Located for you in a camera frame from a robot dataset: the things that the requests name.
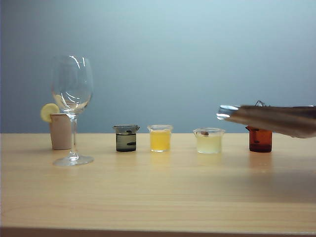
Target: small beaker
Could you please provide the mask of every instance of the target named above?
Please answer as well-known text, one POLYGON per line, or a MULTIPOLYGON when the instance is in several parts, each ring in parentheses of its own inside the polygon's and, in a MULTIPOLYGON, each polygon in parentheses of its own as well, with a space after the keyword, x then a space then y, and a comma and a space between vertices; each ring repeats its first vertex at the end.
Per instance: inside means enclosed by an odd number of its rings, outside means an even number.
POLYGON ((133 152, 136 150, 136 132, 139 126, 135 124, 115 125, 116 149, 118 152, 133 152))
POLYGON ((152 152, 166 152, 170 150, 172 125, 150 125, 150 148, 152 152))
POLYGON ((197 138, 197 152, 217 154, 222 152, 222 137, 225 130, 213 127, 202 127, 193 130, 197 138))
POLYGON ((71 149, 71 123, 67 114, 51 114, 49 123, 53 150, 71 149))
POLYGON ((272 150, 272 131, 247 126, 249 131, 249 150, 270 152, 272 150))

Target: glass stem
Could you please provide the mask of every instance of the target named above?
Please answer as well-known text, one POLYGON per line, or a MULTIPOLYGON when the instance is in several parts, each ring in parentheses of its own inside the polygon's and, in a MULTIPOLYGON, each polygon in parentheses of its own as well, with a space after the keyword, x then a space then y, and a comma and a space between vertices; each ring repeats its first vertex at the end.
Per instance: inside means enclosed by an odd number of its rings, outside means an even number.
POLYGON ((77 134, 77 117, 71 116, 70 117, 71 122, 71 153, 75 154, 77 152, 76 148, 76 134, 77 134))

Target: glass beaker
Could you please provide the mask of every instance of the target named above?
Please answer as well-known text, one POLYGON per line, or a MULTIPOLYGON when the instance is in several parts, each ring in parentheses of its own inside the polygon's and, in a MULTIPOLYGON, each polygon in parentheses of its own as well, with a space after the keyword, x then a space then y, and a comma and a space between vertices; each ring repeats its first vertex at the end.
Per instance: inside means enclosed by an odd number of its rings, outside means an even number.
POLYGON ((118 152, 133 152, 136 150, 136 132, 139 126, 135 124, 115 125, 116 148, 118 152))
POLYGON ((193 130, 197 138, 197 152, 217 154, 222 151, 222 137, 225 130, 213 127, 202 127, 193 130))
POLYGON ((272 150, 272 131, 247 126, 249 131, 249 150, 270 152, 272 150))
POLYGON ((150 125, 150 147, 152 152, 166 152, 170 150, 172 125, 150 125))

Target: amber jar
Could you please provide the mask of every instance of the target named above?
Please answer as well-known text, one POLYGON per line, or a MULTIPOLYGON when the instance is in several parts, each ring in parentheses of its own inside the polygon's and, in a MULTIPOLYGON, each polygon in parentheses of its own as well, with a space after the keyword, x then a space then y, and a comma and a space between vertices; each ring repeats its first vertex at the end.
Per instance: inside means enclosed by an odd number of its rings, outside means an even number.
POLYGON ((272 150, 272 131, 247 126, 249 131, 249 149, 252 152, 270 152, 272 150))

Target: yellow liquid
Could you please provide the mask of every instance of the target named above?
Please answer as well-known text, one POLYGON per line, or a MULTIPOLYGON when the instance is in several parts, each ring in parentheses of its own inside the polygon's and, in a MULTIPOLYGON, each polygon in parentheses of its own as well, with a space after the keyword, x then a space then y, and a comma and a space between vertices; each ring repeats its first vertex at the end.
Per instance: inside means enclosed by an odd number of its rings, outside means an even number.
POLYGON ((215 154, 220 153, 222 150, 222 137, 221 136, 197 136, 197 152, 215 154))
POLYGON ((150 132, 150 147, 152 151, 163 152, 170 150, 170 130, 157 130, 150 132))

